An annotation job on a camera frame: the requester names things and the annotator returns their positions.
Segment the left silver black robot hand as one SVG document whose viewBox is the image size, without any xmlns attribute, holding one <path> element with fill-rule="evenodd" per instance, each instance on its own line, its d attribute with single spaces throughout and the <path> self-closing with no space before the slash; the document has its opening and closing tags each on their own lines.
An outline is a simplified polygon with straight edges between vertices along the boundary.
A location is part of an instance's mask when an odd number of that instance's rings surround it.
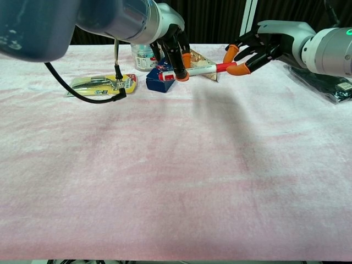
<svg viewBox="0 0 352 264">
<path fill-rule="evenodd" d="M 172 66 L 175 77 L 179 81 L 187 81 L 191 66 L 190 44 L 185 32 L 185 22 L 182 16 L 166 3 L 156 3 L 158 19 L 156 39 L 150 44 L 157 61 L 161 60 L 163 51 L 168 63 Z"/>
</svg>

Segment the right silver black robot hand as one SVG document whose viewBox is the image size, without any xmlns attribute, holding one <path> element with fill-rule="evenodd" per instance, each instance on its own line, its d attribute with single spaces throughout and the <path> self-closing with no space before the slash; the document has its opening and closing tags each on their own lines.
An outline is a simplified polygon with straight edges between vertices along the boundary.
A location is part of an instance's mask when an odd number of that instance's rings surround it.
<svg viewBox="0 0 352 264">
<path fill-rule="evenodd" d="M 226 71 L 234 76 L 249 75 L 274 60 L 306 69 L 302 52 L 307 41 L 315 35 L 316 32 L 306 22 L 261 21 L 225 48 L 224 63 L 251 57 L 244 63 L 228 66 Z"/>
</svg>

